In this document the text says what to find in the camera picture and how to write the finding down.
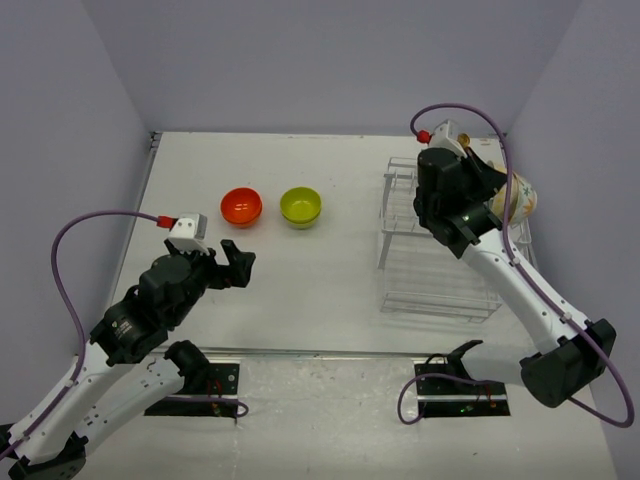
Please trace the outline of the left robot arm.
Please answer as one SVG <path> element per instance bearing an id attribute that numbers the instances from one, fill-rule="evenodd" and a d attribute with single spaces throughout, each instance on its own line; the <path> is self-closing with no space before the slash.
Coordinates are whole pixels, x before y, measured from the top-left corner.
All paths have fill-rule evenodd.
<path id="1" fill-rule="evenodd" d="M 72 479 L 87 456 L 135 416 L 161 400 L 179 400 L 180 390 L 195 393 L 206 385 L 209 362 L 192 342 L 172 344 L 160 360 L 149 355 L 207 290 L 249 284 L 255 254 L 231 240 L 221 246 L 225 265 L 212 249 L 171 247 L 105 312 L 59 391 L 23 420 L 2 426 L 1 456 L 14 461 L 10 478 Z"/>

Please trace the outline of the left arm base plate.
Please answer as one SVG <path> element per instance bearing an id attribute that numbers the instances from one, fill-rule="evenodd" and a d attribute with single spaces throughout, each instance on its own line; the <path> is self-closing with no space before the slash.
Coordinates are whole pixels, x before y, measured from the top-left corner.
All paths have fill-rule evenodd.
<path id="1" fill-rule="evenodd" d="M 173 397 L 162 399 L 144 411 L 148 417 L 230 418 L 248 412 L 238 399 L 240 362 L 213 361 L 203 373 L 192 375 Z"/>

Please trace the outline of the yellow floral white bowl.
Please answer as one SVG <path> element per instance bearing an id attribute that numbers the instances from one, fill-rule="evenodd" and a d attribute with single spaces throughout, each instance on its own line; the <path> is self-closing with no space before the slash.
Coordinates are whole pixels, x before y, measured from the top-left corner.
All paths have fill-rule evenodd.
<path id="1" fill-rule="evenodd" d="M 504 216 L 507 185 L 504 184 L 489 200 L 489 208 L 500 219 Z M 511 175 L 511 193 L 509 196 L 508 225 L 516 226 L 524 222 L 536 209 L 537 192 L 523 176 Z"/>

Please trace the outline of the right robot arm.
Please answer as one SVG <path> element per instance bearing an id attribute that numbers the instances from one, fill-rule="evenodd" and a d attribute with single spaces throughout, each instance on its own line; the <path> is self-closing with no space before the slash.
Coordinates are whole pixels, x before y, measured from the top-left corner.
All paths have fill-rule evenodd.
<path id="1" fill-rule="evenodd" d="M 605 370 L 595 352 L 611 353 L 616 331 L 591 321 L 502 240 L 502 224 L 487 207 L 507 180 L 474 152 L 464 157 L 427 148 L 417 157 L 414 209 L 421 227 L 493 288 L 524 325 L 533 344 L 506 338 L 473 340 L 446 368 L 448 385 L 467 393 L 481 380 L 523 385 L 541 404 L 555 408 Z"/>

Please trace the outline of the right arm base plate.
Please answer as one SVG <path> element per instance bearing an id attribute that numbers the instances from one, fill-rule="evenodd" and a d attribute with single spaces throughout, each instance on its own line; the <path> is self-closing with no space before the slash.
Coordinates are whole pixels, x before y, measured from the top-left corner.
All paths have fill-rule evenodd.
<path id="1" fill-rule="evenodd" d="M 511 415 L 502 383 L 468 385 L 444 378 L 421 379 L 416 384 L 421 418 L 506 417 Z"/>

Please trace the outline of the green bowl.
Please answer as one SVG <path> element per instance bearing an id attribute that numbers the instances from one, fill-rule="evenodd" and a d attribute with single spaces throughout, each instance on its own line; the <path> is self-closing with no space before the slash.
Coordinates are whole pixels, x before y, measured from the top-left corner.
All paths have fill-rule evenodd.
<path id="1" fill-rule="evenodd" d="M 309 187 L 294 187 L 284 192 L 279 202 L 282 216 L 289 222 L 312 222 L 322 211 L 319 193 Z"/>
<path id="2" fill-rule="evenodd" d="M 322 211 L 317 203 L 296 200 L 281 205 L 281 215 L 289 227 L 305 230 L 314 226 Z"/>

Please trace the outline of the orange bowl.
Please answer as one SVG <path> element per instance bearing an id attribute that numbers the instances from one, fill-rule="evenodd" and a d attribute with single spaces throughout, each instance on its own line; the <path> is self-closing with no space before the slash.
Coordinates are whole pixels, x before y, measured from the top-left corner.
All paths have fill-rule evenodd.
<path id="1" fill-rule="evenodd" d="M 256 199 L 231 199 L 220 204 L 222 218 L 235 228 L 250 228 L 259 220 L 262 210 L 262 202 Z"/>
<path id="2" fill-rule="evenodd" d="M 248 187 L 228 191 L 220 202 L 222 217 L 231 224 L 248 224 L 257 220 L 263 208 L 259 193 Z"/>

